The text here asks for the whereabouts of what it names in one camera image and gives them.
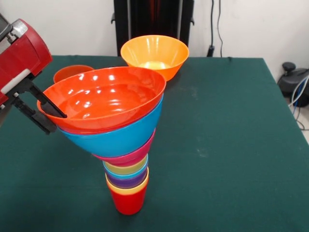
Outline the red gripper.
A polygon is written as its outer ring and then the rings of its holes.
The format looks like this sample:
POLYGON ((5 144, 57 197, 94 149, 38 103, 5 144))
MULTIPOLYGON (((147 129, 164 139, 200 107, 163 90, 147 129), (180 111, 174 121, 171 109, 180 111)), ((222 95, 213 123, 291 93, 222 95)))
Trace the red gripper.
MULTIPOLYGON (((36 30, 22 19, 6 25, 0 33, 0 103, 8 102, 8 93, 24 80, 25 88, 40 103, 49 115, 67 118, 31 80, 29 74, 37 76, 52 61, 51 53, 36 30)), ((13 105, 47 135, 57 126, 41 112, 30 108, 19 97, 13 105)))

